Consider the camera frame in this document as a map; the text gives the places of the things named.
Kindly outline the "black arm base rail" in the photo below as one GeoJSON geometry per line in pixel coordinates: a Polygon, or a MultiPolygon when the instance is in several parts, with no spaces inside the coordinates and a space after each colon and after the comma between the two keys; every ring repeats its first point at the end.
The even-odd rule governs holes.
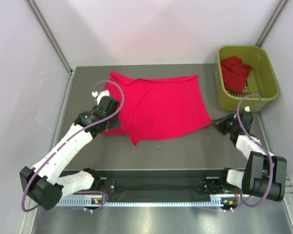
{"type": "Polygon", "coordinates": [[[201,202],[212,195],[235,198],[221,183],[221,170],[96,170],[92,191],[108,194],[110,202],[201,202]]]}

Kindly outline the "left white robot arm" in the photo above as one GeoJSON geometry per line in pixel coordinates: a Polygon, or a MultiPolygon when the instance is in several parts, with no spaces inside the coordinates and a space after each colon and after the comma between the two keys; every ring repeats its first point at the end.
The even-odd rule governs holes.
{"type": "Polygon", "coordinates": [[[120,125],[118,113],[123,104],[123,100],[102,97],[90,112],[79,114],[66,135],[43,159],[31,168],[25,166],[21,169],[21,208],[24,212],[33,210],[25,207],[26,197],[46,211],[55,207],[61,198],[72,194],[103,194],[101,205],[107,202],[107,194],[100,191],[101,178],[94,170],[86,168],[67,176],[62,176],[61,173],[98,134],[120,125]]]}

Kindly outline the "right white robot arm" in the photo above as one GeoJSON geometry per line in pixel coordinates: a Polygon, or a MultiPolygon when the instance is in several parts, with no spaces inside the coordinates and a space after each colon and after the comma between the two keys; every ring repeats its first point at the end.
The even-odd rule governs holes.
{"type": "Polygon", "coordinates": [[[218,179],[204,179],[203,188],[208,194],[241,192],[243,195],[276,202],[283,200],[286,187],[287,161],[264,149],[260,140],[250,134],[252,113],[231,113],[211,123],[247,159],[243,171],[224,168],[218,179]]]}

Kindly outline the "bright pink t shirt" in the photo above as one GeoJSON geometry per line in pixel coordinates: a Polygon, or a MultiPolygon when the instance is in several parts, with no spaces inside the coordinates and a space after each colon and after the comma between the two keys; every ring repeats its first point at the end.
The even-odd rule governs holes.
{"type": "Polygon", "coordinates": [[[199,88],[198,75],[174,78],[133,79],[112,71],[105,88],[117,100],[121,125],[104,131],[106,136],[127,135],[140,140],[164,140],[195,132],[211,124],[199,88]]]}

